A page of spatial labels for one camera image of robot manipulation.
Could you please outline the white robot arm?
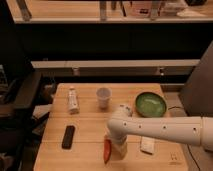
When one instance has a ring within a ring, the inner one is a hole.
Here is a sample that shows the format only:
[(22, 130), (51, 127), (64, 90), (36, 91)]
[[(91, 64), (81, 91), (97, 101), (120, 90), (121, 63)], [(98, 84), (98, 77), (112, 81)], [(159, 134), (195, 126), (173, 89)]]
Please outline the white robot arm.
[(103, 152), (105, 161), (110, 159), (112, 148), (116, 149), (120, 158), (126, 155), (128, 135), (202, 146), (213, 151), (212, 117), (139, 118), (132, 116), (128, 105), (120, 104), (109, 117), (107, 128)]

